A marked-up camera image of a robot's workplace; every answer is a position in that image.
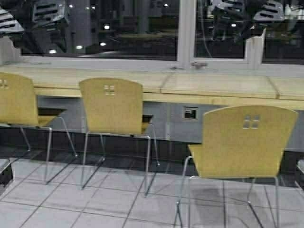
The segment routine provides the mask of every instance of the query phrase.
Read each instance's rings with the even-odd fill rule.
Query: window
[[[195,36],[195,57],[204,58],[244,58],[245,41],[235,43],[232,35],[237,28],[242,26],[240,22],[229,25],[229,29],[216,37],[214,34],[213,6],[209,0],[198,0]]]
[[[70,23],[60,31],[63,40],[52,31],[34,32],[47,56],[177,60],[179,0],[67,2]]]
[[[304,3],[285,1],[285,20],[265,34],[263,63],[304,64]]]

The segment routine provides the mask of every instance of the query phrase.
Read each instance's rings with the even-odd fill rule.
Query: yellow chair
[[[193,159],[201,178],[253,178],[247,196],[253,212],[250,193],[255,178],[274,178],[279,227],[277,175],[297,116],[295,111],[272,106],[229,107],[205,113],[203,144],[189,145],[192,156],[185,161],[175,221],[178,217],[182,223],[180,200],[188,162]]]
[[[53,178],[47,180],[48,161],[50,156],[52,128],[47,125],[55,118],[59,118],[65,128],[69,143],[73,150],[74,156],[77,157],[71,136],[67,130],[65,120],[59,115],[63,109],[38,108],[34,85],[31,79],[7,73],[0,73],[0,123],[1,127],[19,128],[27,144],[28,154],[31,146],[25,134],[24,128],[38,128],[47,130],[48,144],[44,181],[49,183],[62,170],[60,170]]]
[[[103,135],[136,137],[148,140],[146,157],[145,192],[148,194],[153,179],[149,186],[147,177],[149,171],[151,138],[143,135],[150,125],[153,130],[155,157],[159,167],[157,142],[155,128],[150,120],[152,116],[143,115],[143,87],[141,84],[114,78],[92,78],[79,83],[80,91],[84,101],[88,132],[85,137],[83,156],[83,170],[81,175],[82,189],[91,180],[100,165],[105,161],[105,145]],[[84,183],[84,167],[86,164],[86,151],[88,136],[90,134],[100,135],[103,156],[98,161],[99,165],[95,172]]]

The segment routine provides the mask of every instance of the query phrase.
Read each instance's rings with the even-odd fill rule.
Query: chair backrest
[[[274,177],[297,112],[272,106],[240,106],[205,113],[198,172],[208,178]]]
[[[116,78],[92,78],[80,82],[79,87],[90,132],[141,133],[141,84]]]
[[[38,108],[31,79],[0,73],[0,123],[38,126]]]

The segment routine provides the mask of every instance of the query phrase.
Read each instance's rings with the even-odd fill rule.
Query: window frame
[[[259,40],[259,43],[257,43],[259,54],[255,59],[255,70],[259,72],[259,74],[266,72],[267,75],[270,76],[303,77],[303,65],[263,63],[265,36],[266,29]]]
[[[246,42],[245,58],[195,58],[197,0],[180,0],[179,37],[177,61],[161,60],[131,60],[106,58],[77,58],[77,57],[38,57],[21,56],[22,65],[79,68],[79,69],[117,69],[143,71],[200,71],[200,70],[252,70],[257,68],[259,48],[256,40],[251,38]],[[196,69],[194,62],[207,63],[207,67]]]
[[[190,27],[191,31],[187,32],[188,40],[190,40],[190,58],[188,59],[189,64],[194,62],[198,63],[207,63],[208,69],[243,69],[249,70],[253,69],[254,66],[254,57],[255,57],[255,43],[254,38],[251,38],[246,41],[245,47],[245,56],[244,59],[234,59],[234,58],[205,58],[205,57],[195,57],[195,33],[196,33],[196,14],[197,14],[197,2],[198,0],[187,1],[189,7],[188,17],[185,20],[188,20],[188,24],[192,22]]]

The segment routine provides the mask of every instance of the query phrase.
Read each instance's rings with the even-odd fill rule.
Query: floor
[[[24,150],[0,147],[1,154]],[[52,162],[50,177],[65,166]],[[0,196],[0,221],[4,228],[172,228],[179,194],[181,165],[162,164],[151,193],[144,197],[143,161],[109,159],[88,186],[80,189],[77,162],[49,185],[43,182],[44,163],[29,157],[13,163],[15,181]],[[86,166],[89,175],[92,166]],[[304,192],[292,177],[280,178],[282,228],[304,227]],[[250,184],[241,180],[193,179],[183,195],[181,211],[187,223],[186,197],[190,195],[192,228],[258,228],[246,204]],[[265,228],[275,228],[274,186],[270,180],[254,186],[252,204]]]

